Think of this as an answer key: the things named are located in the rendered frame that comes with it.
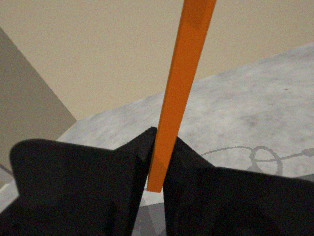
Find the orange handle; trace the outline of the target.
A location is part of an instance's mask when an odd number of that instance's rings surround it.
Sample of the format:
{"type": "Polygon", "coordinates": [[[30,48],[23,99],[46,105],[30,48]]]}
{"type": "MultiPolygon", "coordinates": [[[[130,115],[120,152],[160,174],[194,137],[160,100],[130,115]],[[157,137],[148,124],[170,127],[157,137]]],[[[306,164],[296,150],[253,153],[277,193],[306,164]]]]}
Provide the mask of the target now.
{"type": "Polygon", "coordinates": [[[216,0],[184,0],[155,138],[147,191],[161,193],[216,0]]]}

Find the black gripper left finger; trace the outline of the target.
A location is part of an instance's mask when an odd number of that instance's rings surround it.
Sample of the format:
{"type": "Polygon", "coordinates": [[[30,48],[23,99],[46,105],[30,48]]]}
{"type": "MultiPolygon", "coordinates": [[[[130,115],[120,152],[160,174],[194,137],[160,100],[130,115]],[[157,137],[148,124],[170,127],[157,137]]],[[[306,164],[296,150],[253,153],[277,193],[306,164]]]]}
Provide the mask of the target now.
{"type": "Polygon", "coordinates": [[[10,151],[19,195],[26,189],[112,201],[113,236],[131,236],[149,173],[157,127],[115,149],[46,139],[10,151]]]}

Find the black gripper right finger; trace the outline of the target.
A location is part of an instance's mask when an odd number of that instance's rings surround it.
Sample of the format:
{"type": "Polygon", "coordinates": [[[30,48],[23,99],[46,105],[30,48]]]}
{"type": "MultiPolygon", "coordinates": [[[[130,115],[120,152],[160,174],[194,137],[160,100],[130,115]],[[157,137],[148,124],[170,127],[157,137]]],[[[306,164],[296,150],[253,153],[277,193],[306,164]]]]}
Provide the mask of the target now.
{"type": "Polygon", "coordinates": [[[163,183],[166,236],[208,236],[229,201],[310,212],[314,183],[215,167],[178,136],[163,183]]]}

